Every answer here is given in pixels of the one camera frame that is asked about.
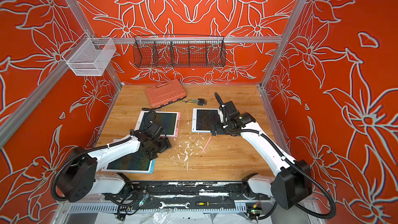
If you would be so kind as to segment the blue framed front tablet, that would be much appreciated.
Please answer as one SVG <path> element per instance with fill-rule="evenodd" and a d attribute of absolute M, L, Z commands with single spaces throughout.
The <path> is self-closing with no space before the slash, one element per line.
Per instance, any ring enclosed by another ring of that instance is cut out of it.
<path fill-rule="evenodd" d="M 139 150 L 135 153 L 127 154 L 102 168 L 104 172 L 115 173 L 141 173 L 152 174 L 154 170 L 155 159 L 150 160 L 148 155 Z"/>

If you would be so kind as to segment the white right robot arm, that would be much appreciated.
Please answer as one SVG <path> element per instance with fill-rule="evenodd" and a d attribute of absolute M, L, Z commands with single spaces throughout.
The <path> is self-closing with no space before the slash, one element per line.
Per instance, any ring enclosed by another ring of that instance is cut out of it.
<path fill-rule="evenodd" d="M 240 113 L 232 101 L 224 102 L 215 94 L 219 103 L 219 119 L 212 124 L 212 135 L 241 136 L 264 159 L 272 170 L 274 178 L 260 174 L 246 176 L 242 184 L 246 195 L 266 195 L 275 200 L 275 205 L 283 209 L 296 206 L 301 211 L 319 219 L 332 219 L 336 215 L 336 204 L 328 191 L 311 176 L 310 165 L 304 160 L 298 161 L 281 149 L 261 129 L 255 118 L 249 113 Z M 316 187 L 327 199 L 330 210 L 323 214 L 311 211 L 300 202 L 313 193 Z"/>

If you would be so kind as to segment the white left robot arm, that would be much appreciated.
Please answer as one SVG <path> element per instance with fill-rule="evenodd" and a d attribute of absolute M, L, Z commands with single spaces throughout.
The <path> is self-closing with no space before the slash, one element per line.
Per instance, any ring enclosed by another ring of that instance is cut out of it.
<path fill-rule="evenodd" d="M 172 148 L 162 127 L 131 130 L 122 139 L 104 146 L 84 149 L 74 148 L 56 172 L 50 192 L 57 202 L 77 202 L 87 195 L 116 195 L 127 185 L 121 175 L 98 175 L 97 172 L 110 163 L 142 150 L 149 160 Z"/>

